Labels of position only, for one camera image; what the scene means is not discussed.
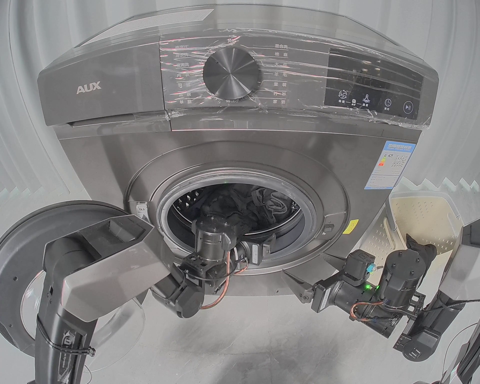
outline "play pause button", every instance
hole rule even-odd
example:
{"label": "play pause button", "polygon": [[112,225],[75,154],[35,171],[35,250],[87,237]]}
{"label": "play pause button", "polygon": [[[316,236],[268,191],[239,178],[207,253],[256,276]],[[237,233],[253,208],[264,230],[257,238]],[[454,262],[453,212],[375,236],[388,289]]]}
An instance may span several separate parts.
{"label": "play pause button", "polygon": [[408,115],[413,112],[413,103],[411,101],[406,101],[403,105],[403,111]]}

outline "energy label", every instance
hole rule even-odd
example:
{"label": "energy label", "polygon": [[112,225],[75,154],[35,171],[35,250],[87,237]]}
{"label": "energy label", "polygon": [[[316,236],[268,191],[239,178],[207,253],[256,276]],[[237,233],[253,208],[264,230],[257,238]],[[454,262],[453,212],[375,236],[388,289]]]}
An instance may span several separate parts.
{"label": "energy label", "polygon": [[387,141],[365,189],[392,189],[407,165],[415,144]]}

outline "orange cable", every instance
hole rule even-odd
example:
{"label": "orange cable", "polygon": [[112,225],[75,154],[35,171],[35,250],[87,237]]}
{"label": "orange cable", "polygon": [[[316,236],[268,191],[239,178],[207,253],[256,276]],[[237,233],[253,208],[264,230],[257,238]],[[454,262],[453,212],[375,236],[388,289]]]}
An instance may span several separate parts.
{"label": "orange cable", "polygon": [[239,274],[241,274],[242,272],[244,272],[244,271],[247,270],[247,268],[248,268],[248,259],[246,259],[246,260],[247,260],[247,265],[245,266],[245,268],[243,268],[243,269],[241,269],[241,270],[239,270],[239,271],[237,271],[237,272],[234,272],[234,275],[239,275]]}
{"label": "orange cable", "polygon": [[383,301],[376,301],[374,303],[369,303],[369,302],[366,302],[366,301],[359,301],[358,303],[353,304],[352,307],[350,308],[350,316],[353,317],[354,319],[358,320],[358,321],[366,323],[366,322],[368,322],[372,319],[369,319],[367,317],[362,317],[362,318],[357,317],[357,315],[354,313],[355,308],[358,305],[382,305],[383,303],[384,303]]}
{"label": "orange cable", "polygon": [[230,282],[229,274],[230,274],[230,251],[227,252],[227,279],[225,280],[225,285],[223,286],[222,293],[220,294],[220,296],[218,296],[218,298],[213,303],[204,305],[203,307],[200,307],[200,309],[213,308],[222,301],[222,299],[225,297],[225,294],[227,293],[228,283]]}

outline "control panel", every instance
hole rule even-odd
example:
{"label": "control panel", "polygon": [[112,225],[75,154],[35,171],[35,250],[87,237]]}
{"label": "control panel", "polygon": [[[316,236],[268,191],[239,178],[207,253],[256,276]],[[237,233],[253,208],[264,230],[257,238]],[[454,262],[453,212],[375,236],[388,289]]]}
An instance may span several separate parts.
{"label": "control panel", "polygon": [[415,120],[423,77],[390,60],[289,35],[160,40],[166,109],[366,109]]}
{"label": "control panel", "polygon": [[280,34],[206,31],[202,37],[192,33],[159,45],[166,109],[312,109],[323,104],[328,66],[323,44]]}
{"label": "control panel", "polygon": [[325,105],[415,120],[423,76],[386,59],[332,48]]}

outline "aux logo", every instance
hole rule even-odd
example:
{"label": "aux logo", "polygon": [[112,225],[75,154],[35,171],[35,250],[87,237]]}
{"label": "aux logo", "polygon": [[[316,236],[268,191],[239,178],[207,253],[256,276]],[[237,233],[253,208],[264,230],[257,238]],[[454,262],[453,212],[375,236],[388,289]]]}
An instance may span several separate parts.
{"label": "aux logo", "polygon": [[90,91],[95,91],[96,89],[102,89],[100,87],[100,81],[97,81],[96,83],[90,83],[89,85],[79,85],[77,88],[77,95],[79,93],[85,93],[85,92],[90,92]]}

